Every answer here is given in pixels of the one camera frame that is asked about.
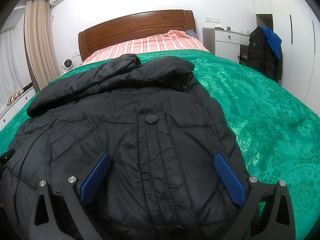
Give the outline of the black puffer jacket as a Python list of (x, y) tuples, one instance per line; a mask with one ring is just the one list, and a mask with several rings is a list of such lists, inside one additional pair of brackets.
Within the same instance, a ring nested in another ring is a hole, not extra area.
[(101, 153), (112, 166), (89, 206), (118, 239), (217, 239), (239, 211), (215, 171), (216, 154), (245, 169), (218, 101), (194, 75), (205, 59), (126, 54), (51, 83), (27, 109), (9, 149), (2, 202), (29, 236), (41, 180), (78, 176)]

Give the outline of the green bedspread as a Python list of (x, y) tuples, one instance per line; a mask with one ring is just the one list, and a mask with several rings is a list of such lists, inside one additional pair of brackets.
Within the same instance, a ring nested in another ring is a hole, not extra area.
[[(259, 72), (209, 52), (189, 49), (137, 56), (153, 60), (183, 55), (205, 59), (204, 66), (195, 69), (194, 75), (210, 97), (218, 101), (227, 125), (235, 133), (245, 163), (243, 171), (261, 183), (285, 181), (293, 206), (296, 239), (316, 238), (319, 230), (318, 115)], [(58, 80), (111, 60), (84, 65)], [(8, 147), (18, 127), (27, 120), (28, 107), (1, 132), (1, 148), (12, 156), (15, 152)]]

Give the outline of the white window bench cabinet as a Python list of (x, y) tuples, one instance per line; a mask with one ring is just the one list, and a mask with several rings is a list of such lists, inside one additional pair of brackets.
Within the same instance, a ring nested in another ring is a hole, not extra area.
[(9, 123), (9, 121), (29, 102), (36, 94), (32, 83), (25, 86), (24, 93), (17, 98), (10, 106), (6, 106), (1, 112), (1, 130)]

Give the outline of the striped cloth on bench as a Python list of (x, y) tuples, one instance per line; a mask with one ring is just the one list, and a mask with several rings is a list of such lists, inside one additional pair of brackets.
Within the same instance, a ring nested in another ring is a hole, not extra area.
[(24, 89), (21, 89), (14, 93), (8, 100), (6, 105), (10, 106), (17, 98), (19, 98), (24, 93)]

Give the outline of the white sheer curtain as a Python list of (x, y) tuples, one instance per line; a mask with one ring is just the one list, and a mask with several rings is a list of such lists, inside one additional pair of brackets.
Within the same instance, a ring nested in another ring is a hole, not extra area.
[(31, 77), (22, 49), (16, 48), (15, 28), (1, 32), (1, 112), (7, 107), (8, 99), (31, 83)]

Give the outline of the white round fan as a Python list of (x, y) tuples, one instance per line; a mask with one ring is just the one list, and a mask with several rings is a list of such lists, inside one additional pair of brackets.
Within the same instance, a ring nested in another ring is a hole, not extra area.
[(72, 59), (65, 59), (62, 63), (62, 70), (63, 70), (63, 73), (67, 73), (69, 72), (70, 70), (73, 70), (74, 69), (74, 63), (73, 63), (73, 60)]

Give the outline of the beige curtain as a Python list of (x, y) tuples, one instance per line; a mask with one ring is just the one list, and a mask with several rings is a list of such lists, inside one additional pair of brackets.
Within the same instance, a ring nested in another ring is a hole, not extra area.
[(60, 76), (50, 26), (49, 0), (27, 0), (24, 16), (27, 58), (39, 89)]

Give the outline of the dark coat with blue lining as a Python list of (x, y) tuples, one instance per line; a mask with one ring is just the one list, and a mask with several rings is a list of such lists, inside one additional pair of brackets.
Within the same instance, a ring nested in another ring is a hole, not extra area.
[(279, 82), (283, 73), (283, 54), (280, 37), (265, 27), (257, 27), (249, 35), (246, 66), (265, 77)]

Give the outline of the white dresser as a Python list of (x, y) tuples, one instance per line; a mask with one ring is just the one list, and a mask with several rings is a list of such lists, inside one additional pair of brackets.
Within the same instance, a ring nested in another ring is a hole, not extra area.
[(246, 64), (249, 36), (234, 31), (202, 28), (203, 45), (217, 57)]

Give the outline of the wooden headboard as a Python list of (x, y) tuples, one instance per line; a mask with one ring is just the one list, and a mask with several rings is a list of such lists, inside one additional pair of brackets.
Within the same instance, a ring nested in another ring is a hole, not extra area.
[(95, 51), (170, 30), (196, 30), (191, 10), (156, 10), (115, 18), (78, 34), (79, 52), (85, 61)]

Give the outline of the plastic bottle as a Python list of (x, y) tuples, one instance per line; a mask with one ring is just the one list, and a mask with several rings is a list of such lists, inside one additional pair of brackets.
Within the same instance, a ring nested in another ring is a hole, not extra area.
[(231, 25), (229, 21), (227, 22), (227, 31), (231, 31)]

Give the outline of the pink striped bed sheet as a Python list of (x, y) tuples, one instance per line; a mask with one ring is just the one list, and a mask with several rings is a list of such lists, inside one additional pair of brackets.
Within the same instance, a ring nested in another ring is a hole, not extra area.
[(207, 51), (204, 45), (184, 31), (170, 30), (164, 34), (129, 40), (95, 51), (84, 60), (83, 65), (115, 59), (124, 54), (153, 53), (169, 50), (196, 49)]

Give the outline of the grey pillow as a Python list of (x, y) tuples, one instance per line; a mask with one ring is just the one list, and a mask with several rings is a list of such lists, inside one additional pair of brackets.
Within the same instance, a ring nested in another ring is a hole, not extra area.
[(186, 31), (185, 31), (185, 34), (188, 35), (188, 36), (190, 36), (190, 37), (195, 37), (195, 38), (197, 38), (197, 35), (196, 35), (196, 33), (195, 33), (195, 31), (194, 31), (193, 29), (191, 29), (191, 30), (186, 30)]

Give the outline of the white wardrobe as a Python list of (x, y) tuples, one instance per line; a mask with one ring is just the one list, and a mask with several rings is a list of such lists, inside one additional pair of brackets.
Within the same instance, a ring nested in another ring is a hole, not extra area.
[(308, 105), (319, 58), (319, 24), (305, 0), (253, 0), (257, 17), (271, 16), (273, 32), (282, 40), (280, 85)]

